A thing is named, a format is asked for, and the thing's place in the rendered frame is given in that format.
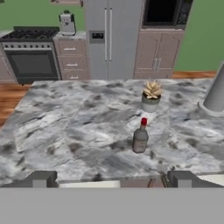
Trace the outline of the black and steel stove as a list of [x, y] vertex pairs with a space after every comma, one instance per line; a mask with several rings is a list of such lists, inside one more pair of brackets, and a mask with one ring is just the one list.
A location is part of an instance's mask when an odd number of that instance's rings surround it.
[[18, 84], [59, 81], [59, 63], [53, 38], [58, 26], [14, 26], [0, 38], [0, 45]]

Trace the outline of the beige two-door cabinet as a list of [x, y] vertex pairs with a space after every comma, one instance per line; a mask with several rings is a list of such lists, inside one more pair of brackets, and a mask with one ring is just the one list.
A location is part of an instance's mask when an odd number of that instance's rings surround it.
[[185, 31], [181, 29], [146, 29], [138, 36], [135, 79], [172, 77]]

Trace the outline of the grey conical tap base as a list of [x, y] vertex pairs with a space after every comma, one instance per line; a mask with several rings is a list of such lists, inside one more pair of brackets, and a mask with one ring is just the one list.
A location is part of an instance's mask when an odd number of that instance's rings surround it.
[[224, 116], [224, 61], [221, 62], [204, 99], [198, 102], [198, 107], [210, 116]]

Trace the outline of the potted succulent in white pot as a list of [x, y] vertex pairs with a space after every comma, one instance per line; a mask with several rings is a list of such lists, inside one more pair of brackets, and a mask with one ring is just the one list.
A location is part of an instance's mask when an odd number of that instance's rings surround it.
[[147, 81], [142, 93], [142, 110], [148, 113], [155, 112], [158, 108], [161, 96], [161, 84], [156, 80]]

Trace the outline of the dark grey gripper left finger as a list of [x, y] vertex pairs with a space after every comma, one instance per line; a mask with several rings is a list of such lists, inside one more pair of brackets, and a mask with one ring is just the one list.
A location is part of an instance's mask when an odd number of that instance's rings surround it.
[[9, 184], [2, 185], [2, 187], [10, 187], [10, 188], [57, 187], [58, 186], [58, 183], [56, 181], [57, 177], [58, 173], [56, 171], [34, 171], [26, 178], [14, 181]]

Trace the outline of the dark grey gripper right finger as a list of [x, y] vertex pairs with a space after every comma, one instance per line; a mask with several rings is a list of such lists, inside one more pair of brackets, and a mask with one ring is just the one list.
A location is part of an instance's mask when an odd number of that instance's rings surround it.
[[191, 171], [168, 171], [167, 178], [170, 186], [176, 188], [224, 188], [224, 185], [198, 178]]

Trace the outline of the stainless steel fridge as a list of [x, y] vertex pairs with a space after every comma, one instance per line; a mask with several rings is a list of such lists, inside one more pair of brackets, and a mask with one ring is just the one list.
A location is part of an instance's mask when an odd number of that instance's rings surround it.
[[132, 79], [144, 0], [84, 0], [90, 76]]

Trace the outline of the black microwave oven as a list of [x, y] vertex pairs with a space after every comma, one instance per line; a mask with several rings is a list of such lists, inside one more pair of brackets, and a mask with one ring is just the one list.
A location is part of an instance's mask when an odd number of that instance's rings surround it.
[[145, 0], [143, 29], [182, 29], [190, 16], [193, 0]]

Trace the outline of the beige drawer cabinet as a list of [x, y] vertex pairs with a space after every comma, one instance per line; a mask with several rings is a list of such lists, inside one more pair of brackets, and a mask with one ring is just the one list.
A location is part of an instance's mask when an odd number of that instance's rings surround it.
[[87, 35], [77, 31], [74, 36], [59, 32], [54, 38], [61, 78], [68, 81], [89, 79]]

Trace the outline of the grey bottle with red cap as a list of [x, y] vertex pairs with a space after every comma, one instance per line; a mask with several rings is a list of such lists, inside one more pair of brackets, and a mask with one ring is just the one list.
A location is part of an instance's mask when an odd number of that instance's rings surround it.
[[146, 150], [149, 135], [146, 130], [147, 118], [143, 117], [141, 120], [140, 127], [134, 131], [132, 139], [132, 150], [135, 153], [143, 153]]

